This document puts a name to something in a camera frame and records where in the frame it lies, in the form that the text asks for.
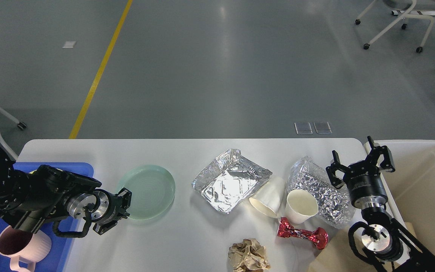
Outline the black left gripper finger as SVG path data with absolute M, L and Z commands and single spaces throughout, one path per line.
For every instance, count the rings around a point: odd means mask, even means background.
M 128 217 L 117 217 L 117 218 L 112 218 L 112 219 L 108 219 L 108 220 L 93 219 L 93 223 L 94 223 L 93 231 L 95 231 L 99 235 L 103 235 L 104 233 L 106 233 L 107 231 L 109 231 L 110 229 L 115 227 L 119 221 L 127 220 L 127 219 L 128 219 Z
M 132 192 L 123 187 L 118 194 L 117 197 L 117 207 L 119 208 L 119 212 L 127 212 L 128 208 L 131 206 L 131 198 Z

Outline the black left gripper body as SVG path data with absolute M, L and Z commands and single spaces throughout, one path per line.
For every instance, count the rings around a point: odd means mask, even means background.
M 75 219 L 82 219 L 90 212 L 91 222 L 100 226 L 124 219 L 124 189 L 109 193 L 96 189 L 92 193 L 77 193 L 66 200 L 66 210 Z

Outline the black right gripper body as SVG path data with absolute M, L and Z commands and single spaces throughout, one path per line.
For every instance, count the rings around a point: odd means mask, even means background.
M 357 209 L 381 207 L 388 202 L 379 167 L 370 162 L 349 165 L 349 172 L 344 175 L 344 181 L 352 205 Z

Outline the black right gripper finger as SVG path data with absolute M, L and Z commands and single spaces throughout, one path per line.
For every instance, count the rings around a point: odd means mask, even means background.
M 371 136 L 367 137 L 370 152 L 365 158 L 366 166 L 373 169 L 375 173 L 395 172 L 392 153 L 388 146 L 380 146 L 373 141 Z
M 336 150 L 332 150 L 332 157 L 333 160 L 331 161 L 331 165 L 326 167 L 325 169 L 331 185 L 337 190 L 342 188 L 344 185 L 347 187 L 348 190 L 352 189 L 351 180 L 354 170 L 351 167 L 347 167 L 341 164 L 339 155 Z M 338 177 L 336 174 L 337 172 L 343 173 L 343 177 Z

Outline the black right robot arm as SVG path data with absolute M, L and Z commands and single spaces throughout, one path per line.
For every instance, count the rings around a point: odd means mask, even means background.
M 384 272 L 385 262 L 395 272 L 435 272 L 435 255 L 386 210 L 388 194 L 382 172 L 395 172 L 390 149 L 367 137 L 370 151 L 364 160 L 342 165 L 339 154 L 326 167 L 331 185 L 346 186 L 351 204 L 361 211 L 362 221 L 348 230 L 352 253 L 360 260 Z

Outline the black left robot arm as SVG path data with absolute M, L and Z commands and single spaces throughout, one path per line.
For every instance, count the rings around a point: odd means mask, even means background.
M 110 193 L 94 178 L 40 165 L 33 173 L 14 168 L 0 147 L 0 218 L 10 227 L 36 234 L 46 223 L 62 238 L 83 238 L 92 228 L 102 235 L 129 217 L 132 193 Z

